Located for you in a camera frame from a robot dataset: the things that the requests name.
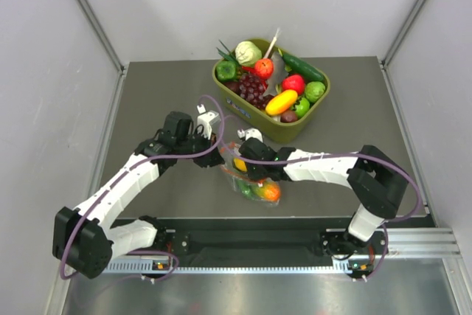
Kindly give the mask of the yellow orange fake mango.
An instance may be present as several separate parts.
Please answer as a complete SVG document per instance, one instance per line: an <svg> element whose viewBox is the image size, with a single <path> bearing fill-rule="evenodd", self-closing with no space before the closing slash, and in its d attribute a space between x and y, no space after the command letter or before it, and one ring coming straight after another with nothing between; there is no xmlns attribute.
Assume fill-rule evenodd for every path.
<svg viewBox="0 0 472 315"><path fill-rule="evenodd" d="M267 103L265 112L269 116L280 115L287 111L296 102L297 98L298 93L295 90L284 90Z"/></svg>

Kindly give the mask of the red fake apple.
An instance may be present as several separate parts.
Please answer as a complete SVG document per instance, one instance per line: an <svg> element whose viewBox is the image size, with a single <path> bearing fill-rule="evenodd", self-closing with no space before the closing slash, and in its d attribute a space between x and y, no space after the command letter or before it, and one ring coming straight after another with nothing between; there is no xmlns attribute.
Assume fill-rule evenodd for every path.
<svg viewBox="0 0 472 315"><path fill-rule="evenodd" d="M282 81L281 88L283 91L294 90L299 96L301 96L305 91L305 81L301 75L290 75Z"/></svg>

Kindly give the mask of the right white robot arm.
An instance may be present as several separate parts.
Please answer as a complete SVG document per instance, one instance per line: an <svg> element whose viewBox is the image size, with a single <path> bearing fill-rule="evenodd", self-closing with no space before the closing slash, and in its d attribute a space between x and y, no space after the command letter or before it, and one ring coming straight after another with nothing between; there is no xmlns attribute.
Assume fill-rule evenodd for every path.
<svg viewBox="0 0 472 315"><path fill-rule="evenodd" d="M340 241L328 242L326 252L350 256L364 251L375 230L396 218L409 184L406 173L373 145L359 152L336 156L309 153L292 147L278 151L256 138L238 148L253 181L315 181L336 184L352 190L360 205Z"/></svg>

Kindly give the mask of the fake green onion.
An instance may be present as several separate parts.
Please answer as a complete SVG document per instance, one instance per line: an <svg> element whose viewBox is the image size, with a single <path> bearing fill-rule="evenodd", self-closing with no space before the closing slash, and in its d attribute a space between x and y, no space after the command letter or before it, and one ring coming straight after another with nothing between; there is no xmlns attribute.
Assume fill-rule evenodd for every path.
<svg viewBox="0 0 472 315"><path fill-rule="evenodd" d="M219 40L219 43L223 47L223 49L217 47L216 49L218 51L218 54L225 60L233 62L236 66L240 66L233 52L229 50L229 48L222 42L222 40Z"/></svg>

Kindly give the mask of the clear zip top bag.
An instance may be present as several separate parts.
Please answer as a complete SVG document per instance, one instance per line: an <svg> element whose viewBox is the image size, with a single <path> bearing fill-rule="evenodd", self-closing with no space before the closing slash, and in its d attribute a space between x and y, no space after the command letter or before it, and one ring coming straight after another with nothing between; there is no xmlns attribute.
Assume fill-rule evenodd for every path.
<svg viewBox="0 0 472 315"><path fill-rule="evenodd" d="M236 170L233 166L233 158L237 158L235 155L238 154L238 148L239 148L239 144L235 143L235 142L230 142L229 145L227 147L222 147L220 148L220 154L221 156L223 157L224 159L224 163L220 166L221 168L221 171L224 173L224 175L226 176L230 186L232 187L232 189L241 194L239 189L237 188L237 180L242 180L242 181L245 181L247 184L250 184L251 185L251 188L252 188L252 191L253 191L253 195L254 195L254 198L253 199L248 199L248 200L251 200L251 201L258 201L258 202L261 202L261 203L265 203L267 205L271 205L271 206L276 206L278 205L278 203L280 202L280 200L278 202L269 202L269 201L264 201L262 200L261 198L257 197L255 194L254 194L254 188L259 185L259 186L262 186L263 184L277 184L279 186L279 184L275 181L272 181L271 179L263 179L263 180L259 180L259 181L252 181L247 175L246 173L243 173L243 172L240 172L238 170Z"/></svg>

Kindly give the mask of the bright green fake pepper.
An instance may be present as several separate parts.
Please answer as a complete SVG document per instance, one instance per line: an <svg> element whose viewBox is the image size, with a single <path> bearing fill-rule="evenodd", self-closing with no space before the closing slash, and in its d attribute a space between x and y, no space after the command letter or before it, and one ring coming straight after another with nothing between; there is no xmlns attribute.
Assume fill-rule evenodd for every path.
<svg viewBox="0 0 472 315"><path fill-rule="evenodd" d="M291 106L291 110L298 119L303 118L310 109L310 101L306 97L298 97L296 102Z"/></svg>

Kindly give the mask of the dark purple fake plum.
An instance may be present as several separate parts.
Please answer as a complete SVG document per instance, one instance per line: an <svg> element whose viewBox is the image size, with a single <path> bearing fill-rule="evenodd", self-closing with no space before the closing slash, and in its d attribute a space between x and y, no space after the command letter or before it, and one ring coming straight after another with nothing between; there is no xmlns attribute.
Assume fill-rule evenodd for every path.
<svg viewBox="0 0 472 315"><path fill-rule="evenodd" d="M292 110L287 110L280 115L280 122L282 123L292 123L298 120L298 116Z"/></svg>

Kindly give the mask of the yellow fake lemon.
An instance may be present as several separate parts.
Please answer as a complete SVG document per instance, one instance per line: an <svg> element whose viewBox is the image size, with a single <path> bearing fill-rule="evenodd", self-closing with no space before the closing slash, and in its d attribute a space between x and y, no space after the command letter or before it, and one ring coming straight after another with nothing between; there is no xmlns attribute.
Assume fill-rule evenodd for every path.
<svg viewBox="0 0 472 315"><path fill-rule="evenodd" d="M247 172L246 163L239 158L233 158L233 166L236 170L240 172L243 172L243 173Z"/></svg>

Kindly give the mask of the dark green fake cucumber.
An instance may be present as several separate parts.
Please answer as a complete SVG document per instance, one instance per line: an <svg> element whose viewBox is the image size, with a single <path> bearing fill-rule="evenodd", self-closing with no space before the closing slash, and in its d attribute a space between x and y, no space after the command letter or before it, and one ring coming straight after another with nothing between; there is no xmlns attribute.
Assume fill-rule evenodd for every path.
<svg viewBox="0 0 472 315"><path fill-rule="evenodd" d="M301 58L284 52L282 53L282 59L294 72L301 75L308 82L323 82L325 79L325 76L317 68Z"/></svg>

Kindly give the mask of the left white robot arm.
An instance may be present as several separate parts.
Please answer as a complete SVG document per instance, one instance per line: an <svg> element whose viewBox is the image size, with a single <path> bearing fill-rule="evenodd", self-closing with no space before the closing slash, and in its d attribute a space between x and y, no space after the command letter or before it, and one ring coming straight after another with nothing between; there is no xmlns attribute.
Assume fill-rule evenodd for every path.
<svg viewBox="0 0 472 315"><path fill-rule="evenodd" d="M221 116L202 106L198 112L196 119L178 111L169 113L163 127L138 145L115 176L75 208L64 207L56 214L52 253L60 261L62 279L70 277L67 267L94 279L117 257L138 249L154 254L165 249L164 227L154 218L113 224L146 186L178 160L191 159L200 167L223 163L214 132Z"/></svg>

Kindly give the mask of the red fake tomato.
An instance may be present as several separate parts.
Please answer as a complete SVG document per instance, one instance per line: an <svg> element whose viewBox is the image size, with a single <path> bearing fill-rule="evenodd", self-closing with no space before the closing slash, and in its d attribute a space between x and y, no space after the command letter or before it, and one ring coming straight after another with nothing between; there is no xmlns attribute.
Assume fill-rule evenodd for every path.
<svg viewBox="0 0 472 315"><path fill-rule="evenodd" d="M274 72L274 63L270 58L258 60L254 65L255 74L262 80L267 80Z"/></svg>

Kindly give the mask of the orange green fake mango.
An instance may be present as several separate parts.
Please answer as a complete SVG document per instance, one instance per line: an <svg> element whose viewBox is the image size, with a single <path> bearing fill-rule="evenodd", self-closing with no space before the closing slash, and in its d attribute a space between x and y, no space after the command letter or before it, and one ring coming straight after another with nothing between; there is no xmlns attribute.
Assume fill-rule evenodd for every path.
<svg viewBox="0 0 472 315"><path fill-rule="evenodd" d="M280 199L281 191L277 184L263 184L262 186L257 185L254 188L254 194L264 201L278 202Z"/></svg>

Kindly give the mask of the pale green fake cabbage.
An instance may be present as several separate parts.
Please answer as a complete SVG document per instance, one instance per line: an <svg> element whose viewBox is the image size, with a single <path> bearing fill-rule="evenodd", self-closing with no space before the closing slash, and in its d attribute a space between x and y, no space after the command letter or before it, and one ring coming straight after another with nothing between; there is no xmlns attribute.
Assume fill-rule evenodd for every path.
<svg viewBox="0 0 472 315"><path fill-rule="evenodd" d="M254 67L263 58L261 50L251 41L242 41L235 48L235 57L241 66Z"/></svg>

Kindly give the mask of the red fake chili pepper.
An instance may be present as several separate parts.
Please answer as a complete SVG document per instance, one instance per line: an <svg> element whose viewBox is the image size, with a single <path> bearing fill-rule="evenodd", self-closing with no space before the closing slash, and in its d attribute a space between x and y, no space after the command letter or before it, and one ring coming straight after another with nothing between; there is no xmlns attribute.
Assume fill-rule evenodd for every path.
<svg viewBox="0 0 472 315"><path fill-rule="evenodd" d="M245 72L248 72L248 73L251 73L253 75L256 74L256 71L254 68L251 68L251 67L247 67L247 66L242 66L241 69Z"/></svg>

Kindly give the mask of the purple fake grapes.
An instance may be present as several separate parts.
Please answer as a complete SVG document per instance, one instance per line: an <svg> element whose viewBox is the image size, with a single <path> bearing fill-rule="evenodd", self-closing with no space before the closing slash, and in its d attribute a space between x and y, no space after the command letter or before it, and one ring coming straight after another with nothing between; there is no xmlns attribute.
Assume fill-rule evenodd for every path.
<svg viewBox="0 0 472 315"><path fill-rule="evenodd" d="M260 110L264 110L269 101L274 98L273 94L265 94L265 91L263 81L251 73L242 74L238 81L239 96Z"/></svg>

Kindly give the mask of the grey fake fish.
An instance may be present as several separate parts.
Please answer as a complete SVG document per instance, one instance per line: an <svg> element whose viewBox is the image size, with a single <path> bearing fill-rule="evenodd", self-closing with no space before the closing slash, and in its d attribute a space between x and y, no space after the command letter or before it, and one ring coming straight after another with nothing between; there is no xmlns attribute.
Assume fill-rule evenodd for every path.
<svg viewBox="0 0 472 315"><path fill-rule="evenodd" d="M278 52L274 52L270 59L274 64L274 70L271 76L265 81L265 91L263 96L267 95L277 95L277 86L284 81L288 76L288 72L285 70L285 62L282 59L282 56Z"/></svg>

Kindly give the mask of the light green fake fruit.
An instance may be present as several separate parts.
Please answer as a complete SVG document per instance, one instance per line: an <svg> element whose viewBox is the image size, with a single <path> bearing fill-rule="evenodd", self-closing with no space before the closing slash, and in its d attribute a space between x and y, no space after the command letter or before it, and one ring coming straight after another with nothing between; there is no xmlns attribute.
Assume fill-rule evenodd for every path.
<svg viewBox="0 0 472 315"><path fill-rule="evenodd" d="M313 81L306 85L304 96L311 104L314 104L325 93L325 90L326 86L323 82Z"/></svg>

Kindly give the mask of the green fake bell pepper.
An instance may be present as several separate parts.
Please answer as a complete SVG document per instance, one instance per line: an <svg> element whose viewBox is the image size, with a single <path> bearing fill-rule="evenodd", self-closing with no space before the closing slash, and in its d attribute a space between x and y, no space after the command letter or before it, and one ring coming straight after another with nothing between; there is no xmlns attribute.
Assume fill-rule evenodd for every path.
<svg viewBox="0 0 472 315"><path fill-rule="evenodd" d="M217 64L216 77L220 82L228 82L237 79L237 66L232 61L221 61Z"/></svg>

